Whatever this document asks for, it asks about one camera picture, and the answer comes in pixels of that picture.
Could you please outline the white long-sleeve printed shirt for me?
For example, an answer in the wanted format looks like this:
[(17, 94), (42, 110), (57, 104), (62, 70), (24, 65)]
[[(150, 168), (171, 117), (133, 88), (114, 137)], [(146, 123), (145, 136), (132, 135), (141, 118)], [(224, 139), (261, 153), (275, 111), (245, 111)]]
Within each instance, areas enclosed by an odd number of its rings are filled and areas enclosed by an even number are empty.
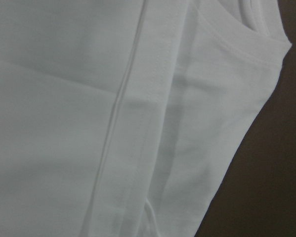
[(275, 0), (0, 0), (0, 237), (192, 237), (291, 48)]

